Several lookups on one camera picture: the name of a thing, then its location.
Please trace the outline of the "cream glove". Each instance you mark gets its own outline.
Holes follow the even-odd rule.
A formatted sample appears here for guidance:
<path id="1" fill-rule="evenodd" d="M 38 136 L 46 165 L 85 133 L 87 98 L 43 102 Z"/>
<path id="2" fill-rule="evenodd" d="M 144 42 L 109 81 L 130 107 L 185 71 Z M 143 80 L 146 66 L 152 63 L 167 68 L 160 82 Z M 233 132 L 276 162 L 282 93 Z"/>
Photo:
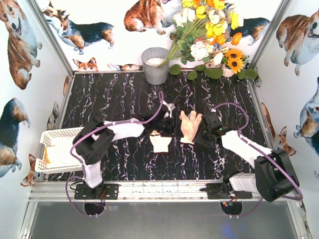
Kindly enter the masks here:
<path id="1" fill-rule="evenodd" d="M 181 111 L 179 118 L 181 119 L 180 130 L 183 134 L 180 142 L 194 144 L 193 140 L 201 123 L 202 114 L 198 114 L 196 111 L 191 111 L 190 115 L 187 116 L 184 111 Z"/>
<path id="2" fill-rule="evenodd" d="M 153 131 L 149 137 L 154 153 L 168 153 L 168 146 L 172 140 L 171 137 L 162 137 L 157 131 Z"/>

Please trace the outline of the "white glove orange cuff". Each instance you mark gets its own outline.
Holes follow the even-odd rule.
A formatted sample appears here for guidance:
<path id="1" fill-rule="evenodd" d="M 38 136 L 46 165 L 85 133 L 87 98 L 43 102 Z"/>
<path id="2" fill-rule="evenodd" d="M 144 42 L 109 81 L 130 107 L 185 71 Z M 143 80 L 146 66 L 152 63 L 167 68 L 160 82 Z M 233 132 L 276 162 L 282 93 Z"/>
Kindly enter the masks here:
<path id="1" fill-rule="evenodd" d="M 70 154 L 70 147 L 63 145 L 55 145 L 58 152 L 58 161 L 50 163 L 51 167 L 66 167 L 79 165 L 80 162 Z"/>

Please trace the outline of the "white glove orange trim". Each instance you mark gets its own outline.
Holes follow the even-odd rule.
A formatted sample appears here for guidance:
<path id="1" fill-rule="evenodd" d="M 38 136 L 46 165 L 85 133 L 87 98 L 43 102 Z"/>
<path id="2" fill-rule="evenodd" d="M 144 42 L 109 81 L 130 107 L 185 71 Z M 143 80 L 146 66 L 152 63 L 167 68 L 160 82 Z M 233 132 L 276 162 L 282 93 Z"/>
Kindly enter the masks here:
<path id="1" fill-rule="evenodd" d="M 46 147 L 44 149 L 44 158 L 46 163 L 56 163 L 58 159 L 58 152 L 56 146 Z"/>

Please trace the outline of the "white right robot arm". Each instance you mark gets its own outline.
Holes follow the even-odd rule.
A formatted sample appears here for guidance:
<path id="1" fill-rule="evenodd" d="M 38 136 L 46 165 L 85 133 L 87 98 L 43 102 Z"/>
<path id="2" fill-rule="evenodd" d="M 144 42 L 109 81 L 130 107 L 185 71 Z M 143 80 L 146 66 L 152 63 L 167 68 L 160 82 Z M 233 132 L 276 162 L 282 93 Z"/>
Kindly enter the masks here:
<path id="1" fill-rule="evenodd" d="M 292 191 L 300 191 L 288 153 L 281 148 L 272 150 L 263 147 L 240 131 L 224 126 L 215 112 L 201 117 L 194 141 L 205 146 L 218 143 L 253 167 L 254 173 L 234 173 L 228 177 L 233 191 L 258 193 L 268 202 L 286 198 Z"/>

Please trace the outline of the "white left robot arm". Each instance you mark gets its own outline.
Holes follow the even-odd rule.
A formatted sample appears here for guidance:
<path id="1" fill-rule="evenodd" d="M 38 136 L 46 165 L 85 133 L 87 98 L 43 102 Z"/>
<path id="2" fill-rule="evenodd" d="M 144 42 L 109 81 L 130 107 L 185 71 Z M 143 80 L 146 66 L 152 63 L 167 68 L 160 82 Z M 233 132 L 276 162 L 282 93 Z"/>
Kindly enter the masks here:
<path id="1" fill-rule="evenodd" d="M 140 137 L 143 132 L 150 136 L 154 153 L 167 153 L 174 136 L 172 109 L 163 107 L 146 121 L 132 118 L 108 122 L 95 118 L 87 123 L 73 139 L 70 149 L 71 155 L 81 163 L 85 186 L 95 189 L 103 183 L 101 160 L 113 141 Z"/>

